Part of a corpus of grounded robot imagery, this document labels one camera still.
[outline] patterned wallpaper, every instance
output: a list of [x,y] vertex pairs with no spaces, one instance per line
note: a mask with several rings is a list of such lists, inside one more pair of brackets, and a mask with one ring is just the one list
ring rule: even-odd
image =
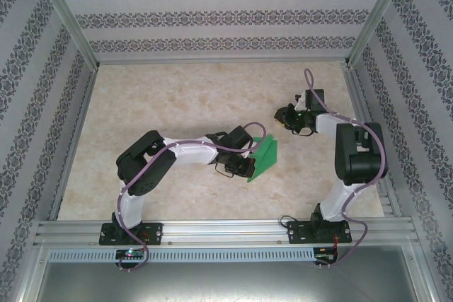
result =
[[101,62],[346,57],[376,0],[67,0]]
[[356,65],[441,301],[453,301],[452,0],[393,0]]
[[47,219],[93,74],[50,0],[0,0],[0,301]]

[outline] mounting plate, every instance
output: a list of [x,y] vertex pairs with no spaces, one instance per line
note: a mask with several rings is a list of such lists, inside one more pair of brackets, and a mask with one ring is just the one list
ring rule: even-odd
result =
[[339,243],[351,243],[352,237],[347,221],[327,222],[316,230],[310,221],[289,221],[287,223],[289,244],[334,243],[337,235]]
[[[147,245],[160,245],[162,239],[162,223],[140,223],[130,229],[136,237],[143,240]],[[116,223],[104,223],[99,236],[100,245],[139,245]]]

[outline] metal grate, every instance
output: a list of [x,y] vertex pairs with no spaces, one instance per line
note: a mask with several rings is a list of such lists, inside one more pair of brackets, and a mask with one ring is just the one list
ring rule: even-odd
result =
[[391,208],[389,195],[385,193],[379,193],[379,200],[381,201],[382,211],[384,212],[385,217],[393,217],[394,210]]
[[[115,249],[107,250],[52,250],[49,262],[102,263],[115,262]],[[266,249],[151,249],[149,262],[299,262],[313,261],[313,248]]]

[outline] green block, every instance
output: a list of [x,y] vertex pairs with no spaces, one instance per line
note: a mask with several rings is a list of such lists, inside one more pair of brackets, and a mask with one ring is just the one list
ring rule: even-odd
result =
[[[261,137],[255,137],[253,140],[259,142]],[[260,148],[252,153],[250,158],[255,159],[255,172],[251,178],[247,179],[247,183],[251,182],[272,165],[277,163],[277,141],[274,140],[274,136],[271,134],[266,136],[266,139],[261,144]]]

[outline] marble floor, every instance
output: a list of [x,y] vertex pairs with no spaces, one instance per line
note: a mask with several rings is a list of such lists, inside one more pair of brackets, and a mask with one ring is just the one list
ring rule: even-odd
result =
[[[339,63],[101,66],[59,213],[60,220],[110,219],[119,180],[116,158],[149,130],[172,139],[230,132],[258,121],[278,141],[277,163],[254,181],[226,178],[213,165],[173,167],[147,195],[143,219],[308,218],[336,178],[335,142],[298,137],[273,119],[314,74],[332,110],[354,117]],[[252,135],[259,128],[251,127]],[[350,216],[383,216],[376,188]]]

